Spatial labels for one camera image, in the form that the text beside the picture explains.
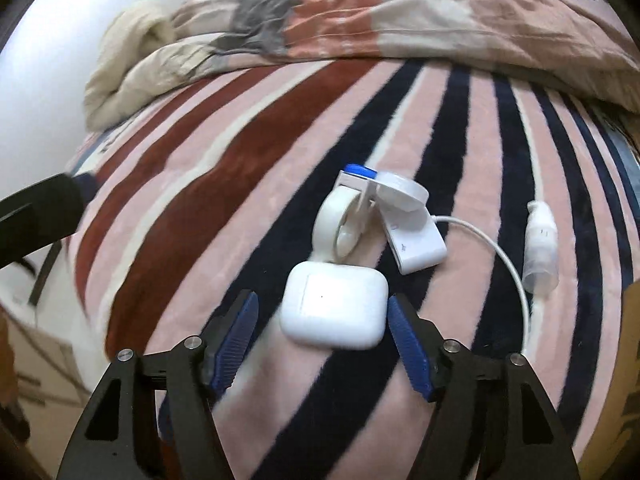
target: metal screw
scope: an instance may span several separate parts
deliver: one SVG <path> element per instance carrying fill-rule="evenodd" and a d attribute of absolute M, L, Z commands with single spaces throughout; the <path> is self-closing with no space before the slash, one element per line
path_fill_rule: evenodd
<path fill-rule="evenodd" d="M 443 343 L 442 347 L 444 348 L 445 352 L 449 352 L 450 354 L 457 354 L 458 352 L 460 352 L 460 343 L 455 339 L 447 339 Z"/>
<path fill-rule="evenodd" d="M 527 359 L 522 354 L 511 354 L 509 356 L 509 361 L 511 361 L 516 366 L 524 366 L 527 364 Z"/>
<path fill-rule="evenodd" d="M 128 361 L 133 357 L 133 350 L 131 348 L 125 348 L 118 352 L 118 361 Z"/>
<path fill-rule="evenodd" d="M 184 340 L 184 345 L 189 349 L 193 350 L 202 344 L 202 339 L 200 339 L 196 335 L 192 335 Z"/>

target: white cable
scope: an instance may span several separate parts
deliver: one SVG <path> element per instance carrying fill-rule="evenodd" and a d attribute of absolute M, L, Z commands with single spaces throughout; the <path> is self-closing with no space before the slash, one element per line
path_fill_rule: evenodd
<path fill-rule="evenodd" d="M 524 294 L 524 288 L 522 286 L 522 281 L 518 275 L 518 271 L 511 263 L 511 260 L 507 256 L 507 254 L 500 248 L 500 246 L 491 240 L 491 238 L 484 234 L 480 229 L 478 229 L 475 225 L 470 224 L 469 222 L 465 222 L 459 218 L 455 218 L 453 216 L 433 216 L 433 221 L 438 222 L 447 222 L 450 224 L 456 224 L 462 226 L 466 229 L 469 229 L 471 232 L 478 235 L 482 240 L 491 245 L 494 248 L 496 254 L 500 256 L 500 259 L 504 262 L 504 265 L 507 267 L 507 270 L 511 274 L 513 278 L 513 283 L 516 285 L 516 289 L 518 291 L 518 296 L 520 298 L 520 304 L 522 306 L 522 350 L 520 351 L 526 357 L 526 351 L 529 347 L 529 304 L 527 303 L 527 297 Z"/>

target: striped bedsheet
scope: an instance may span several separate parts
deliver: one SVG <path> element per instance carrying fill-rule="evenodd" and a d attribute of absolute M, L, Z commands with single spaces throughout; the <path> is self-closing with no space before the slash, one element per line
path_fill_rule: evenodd
<path fill-rule="evenodd" d="M 532 298 L 533 360 L 579 459 L 614 368 L 621 294 L 640 274 L 638 202 L 590 104 L 439 60 L 225 73 L 90 137 L 79 171 L 102 188 L 68 255 L 107 354 L 170 349 L 250 288 L 257 338 L 213 411 L 236 478 L 404 479 L 432 407 L 390 334 L 368 351 L 306 348 L 277 320 L 348 162 L 414 178 L 432 214 L 472 222 L 519 270 L 527 202 L 548 202 L 561 276 L 548 298 Z M 401 276 L 376 222 L 349 263 L 379 269 L 445 338 L 487 356 L 518 351 L 506 268 L 468 233 L 440 229 L 449 256 L 435 268 Z"/>

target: bottle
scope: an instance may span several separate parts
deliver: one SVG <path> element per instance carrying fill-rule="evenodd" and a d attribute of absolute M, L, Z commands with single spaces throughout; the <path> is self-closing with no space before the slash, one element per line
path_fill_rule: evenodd
<path fill-rule="evenodd" d="M 546 202 L 527 204 L 522 286 L 531 294 L 548 294 L 558 286 L 558 228 Z"/>

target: brown stripe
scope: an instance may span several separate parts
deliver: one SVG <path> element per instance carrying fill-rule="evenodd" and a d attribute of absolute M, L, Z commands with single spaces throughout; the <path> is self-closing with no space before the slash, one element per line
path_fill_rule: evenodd
<path fill-rule="evenodd" d="M 196 95 L 214 79 L 215 77 L 201 79 L 200 81 L 184 89 L 184 91 L 180 92 L 177 96 L 175 96 L 167 104 L 160 108 L 156 112 L 156 114 L 151 119 L 149 119 L 133 137 L 125 142 L 118 149 L 118 151 L 104 163 L 100 170 L 98 170 L 98 172 L 96 173 L 96 177 L 100 185 L 104 184 L 107 181 L 107 179 L 113 174 L 113 172 L 119 167 L 119 165 L 122 164 L 122 161 L 129 156 L 129 153 L 131 153 L 135 149 L 135 147 L 140 144 L 140 142 L 145 140 L 146 137 L 158 126 L 160 126 L 160 124 L 162 124 L 172 113 L 174 113 L 185 102 L 187 102 L 188 99 Z"/>
<path fill-rule="evenodd" d="M 169 156 L 205 119 L 277 69 L 278 67 L 268 66 L 249 70 L 233 79 L 223 88 L 223 91 L 215 92 L 204 99 L 203 102 L 176 121 L 162 137 L 156 140 L 140 157 L 133 171 L 113 188 L 84 233 L 82 243 L 78 249 L 76 287 L 82 304 L 84 304 L 85 300 L 89 272 L 94 265 L 98 249 L 122 208 L 127 205 L 127 202 L 141 187 L 164 170 Z"/>
<path fill-rule="evenodd" d="M 320 69 L 258 113 L 208 173 L 191 182 L 146 234 L 116 294 L 105 348 L 143 352 L 169 300 L 202 252 L 260 182 L 336 99 L 375 60 Z"/>

